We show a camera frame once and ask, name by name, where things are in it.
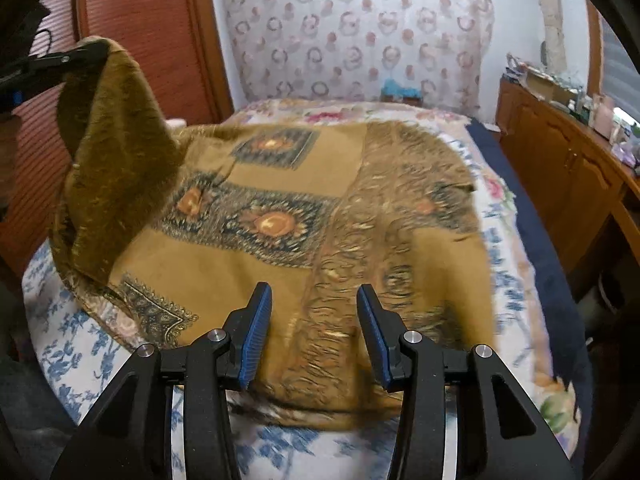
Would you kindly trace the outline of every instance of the black cable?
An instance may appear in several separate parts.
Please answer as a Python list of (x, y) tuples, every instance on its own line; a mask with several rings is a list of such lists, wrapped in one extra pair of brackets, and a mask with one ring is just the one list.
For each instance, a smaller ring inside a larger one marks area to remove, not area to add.
[(46, 56), (49, 52), (51, 52), (51, 46), (53, 45), (53, 34), (48, 28), (41, 28), (38, 32), (36, 32), (36, 35), (33, 37), (34, 41), (37, 35), (41, 34), (42, 32), (46, 32), (49, 35), (49, 45), (47, 46), (47, 51), (43, 54), (43, 56)]

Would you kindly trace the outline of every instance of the patterned cloth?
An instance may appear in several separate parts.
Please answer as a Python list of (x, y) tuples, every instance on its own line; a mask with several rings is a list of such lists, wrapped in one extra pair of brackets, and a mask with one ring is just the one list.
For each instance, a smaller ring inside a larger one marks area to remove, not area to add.
[(267, 97), (375, 100), (383, 82), (474, 115), (492, 0), (223, 0), (242, 89)]
[[(254, 105), (236, 114), (233, 120), (254, 123), (289, 120), (303, 124), (401, 120), (437, 132), (440, 139), (460, 155), (474, 177), (474, 206), (490, 256), (494, 283), (497, 350), (542, 411), (567, 455), (572, 454), (580, 413), (578, 410), (574, 418), (572, 386), (565, 391), (561, 383), (550, 379), (548, 342), (533, 286), (533, 272), (514, 227), (513, 197), (485, 165), (468, 138), (465, 118), (397, 105), (363, 104), (343, 108), (331, 103), (271, 101)], [(54, 270), (47, 243), (34, 255), (24, 275), (23, 289), (33, 345), (44, 375), (73, 420), (79, 422), (129, 352), (76, 304)], [(118, 323), (117, 317), (116, 309), (106, 308), (101, 322)], [(396, 421), (340, 433), (280, 428), (256, 423), (256, 412), (267, 413), (277, 410), (276, 407), (245, 397), (231, 400), (232, 431), (244, 478), (386, 478)], [(454, 477), (454, 422), (454, 410), (449, 403), (444, 478)], [(174, 392), (172, 429), (174, 478), (179, 479), (184, 478), (179, 390)]]

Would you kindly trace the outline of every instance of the floral bedspread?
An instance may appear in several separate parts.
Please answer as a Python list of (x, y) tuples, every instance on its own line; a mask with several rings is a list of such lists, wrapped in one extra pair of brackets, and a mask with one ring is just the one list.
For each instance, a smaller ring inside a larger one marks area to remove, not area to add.
[[(574, 415), (571, 385), (551, 379), (548, 337), (534, 286), (534, 269), (527, 260), (515, 227), (513, 195), (489, 168), (465, 129), (468, 119), (437, 110), (394, 104), (345, 104), (270, 100), (235, 114), (236, 123), (338, 123), (399, 120), (420, 124), (457, 152), (469, 167), (476, 190), (474, 206), (486, 244), (494, 284), (497, 351), (542, 411), (568, 456), (575, 450), (580, 412)], [(44, 376), (76, 423), (80, 423), (109, 380), (129, 357), (101, 325), (74, 301), (55, 271), (49, 243), (34, 254), (22, 281), (27, 317)], [(102, 324), (126, 320), (108, 306)], [(131, 327), (131, 334), (136, 332)], [(130, 340), (132, 346), (142, 340)], [(384, 480), (393, 452), (397, 420), (359, 431), (329, 432), (259, 424), (254, 414), (273, 406), (230, 398), (232, 432), (242, 477), (251, 480), (307, 478)], [(174, 479), (185, 478), (182, 391), (174, 390), (172, 462)], [(447, 437), (443, 478), (455, 478), (456, 414), (447, 396)]]

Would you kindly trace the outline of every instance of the window blind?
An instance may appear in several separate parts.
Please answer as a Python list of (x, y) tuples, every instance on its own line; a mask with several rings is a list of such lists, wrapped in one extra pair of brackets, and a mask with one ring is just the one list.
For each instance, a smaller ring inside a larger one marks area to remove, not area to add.
[(604, 44), (602, 93), (612, 97), (616, 106), (640, 121), (640, 74), (609, 23), (601, 21)]

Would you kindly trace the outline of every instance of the white curtain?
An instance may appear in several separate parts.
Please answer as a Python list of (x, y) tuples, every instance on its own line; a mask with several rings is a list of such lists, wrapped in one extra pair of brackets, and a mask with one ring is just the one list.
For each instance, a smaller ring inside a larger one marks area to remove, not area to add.
[(474, 115), (491, 0), (225, 0), (249, 101), (376, 100), (387, 78)]

